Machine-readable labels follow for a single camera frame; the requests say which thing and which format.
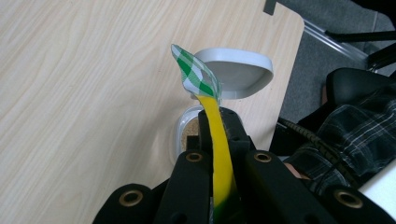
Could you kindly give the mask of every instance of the light wood tabletop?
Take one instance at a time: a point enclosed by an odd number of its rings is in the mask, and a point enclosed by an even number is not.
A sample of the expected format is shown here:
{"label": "light wood tabletop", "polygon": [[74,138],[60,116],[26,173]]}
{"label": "light wood tabletop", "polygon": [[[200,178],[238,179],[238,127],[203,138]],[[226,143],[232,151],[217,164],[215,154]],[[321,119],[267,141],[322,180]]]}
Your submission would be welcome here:
{"label": "light wood tabletop", "polygon": [[223,105],[268,149],[304,30],[265,0],[0,0],[0,223],[91,223],[129,183],[173,169],[175,125],[197,101],[170,46],[268,56],[274,79]]}

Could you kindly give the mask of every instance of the person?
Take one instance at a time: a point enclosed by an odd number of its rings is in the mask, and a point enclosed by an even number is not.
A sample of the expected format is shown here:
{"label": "person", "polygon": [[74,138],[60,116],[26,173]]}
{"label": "person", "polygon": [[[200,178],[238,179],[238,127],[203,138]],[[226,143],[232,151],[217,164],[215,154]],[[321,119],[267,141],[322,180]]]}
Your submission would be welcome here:
{"label": "person", "polygon": [[[313,131],[337,152],[338,162],[361,185],[396,158],[396,83],[337,106]],[[351,186],[337,162],[326,158],[314,143],[303,144],[284,162],[296,177],[309,180],[307,186],[318,194],[331,185]]]}

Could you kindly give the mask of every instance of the gray carpet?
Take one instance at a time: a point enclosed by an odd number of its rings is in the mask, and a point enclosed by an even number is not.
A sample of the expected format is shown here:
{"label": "gray carpet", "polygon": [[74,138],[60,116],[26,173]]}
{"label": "gray carpet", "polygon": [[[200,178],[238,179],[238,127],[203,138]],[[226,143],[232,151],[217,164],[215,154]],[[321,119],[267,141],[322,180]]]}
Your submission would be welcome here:
{"label": "gray carpet", "polygon": [[[296,11],[316,26],[336,33],[394,30],[388,17],[362,8],[349,0],[278,0],[278,2]],[[352,45],[366,53],[371,53],[390,43],[394,41]],[[321,88],[325,84],[326,76],[341,67],[365,69],[364,62],[352,60],[304,33],[280,117],[297,122],[319,108]],[[378,72],[388,76],[394,70],[394,66],[389,66]]]}

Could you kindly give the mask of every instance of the green checkered packet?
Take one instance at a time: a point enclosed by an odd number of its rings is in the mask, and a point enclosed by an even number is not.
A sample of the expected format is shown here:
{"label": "green checkered packet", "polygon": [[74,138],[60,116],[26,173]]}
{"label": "green checkered packet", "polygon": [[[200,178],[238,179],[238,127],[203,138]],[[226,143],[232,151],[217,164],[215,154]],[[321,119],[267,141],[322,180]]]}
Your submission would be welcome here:
{"label": "green checkered packet", "polygon": [[194,95],[213,97],[219,104],[221,85],[206,64],[178,45],[172,45],[171,49],[172,55],[180,66],[184,89]]}

